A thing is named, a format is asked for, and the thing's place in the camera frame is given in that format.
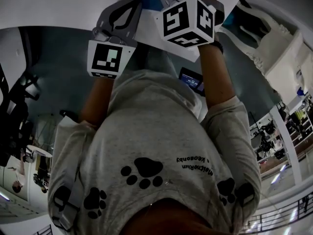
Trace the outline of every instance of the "paw print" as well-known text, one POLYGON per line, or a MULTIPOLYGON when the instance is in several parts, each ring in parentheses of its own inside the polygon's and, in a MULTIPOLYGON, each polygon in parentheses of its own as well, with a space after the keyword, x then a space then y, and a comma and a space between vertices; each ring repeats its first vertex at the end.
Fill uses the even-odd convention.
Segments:
MULTIPOLYGON (((148 158, 135 159, 134 164, 137 167, 137 170, 140 176, 144 178, 139 182, 139 187, 141 189, 146 189, 150 186, 151 181, 147 178, 156 176, 163 169, 163 164, 161 162, 153 161, 148 158)), ((121 169, 121 174, 124 177, 129 176, 131 172, 132 172, 132 169, 129 166, 125 166, 121 169)), ((126 183, 129 186, 132 186, 133 184, 137 182, 137 180, 138 180, 137 176, 131 175, 127 178, 126 183)), ((163 183, 163 179, 160 176, 156 176, 152 180, 152 184, 155 187, 159 187, 160 185, 162 185, 162 183, 163 183)))
POLYGON ((235 196, 232 194, 234 187, 235 187, 235 181, 232 178, 229 178, 225 181, 220 181, 217 184, 219 193, 222 196, 227 197, 227 200, 226 200, 224 197, 220 196, 220 201, 223 203, 224 206, 227 204, 227 202, 229 202, 230 204, 235 202, 235 196))
POLYGON ((102 215, 100 209, 105 209, 106 203, 103 199, 106 199, 107 195, 104 191, 99 190, 96 187, 90 189, 89 195, 84 200, 84 207, 87 210, 98 209, 97 213, 94 211, 88 212, 88 217, 92 219, 97 219, 102 215))

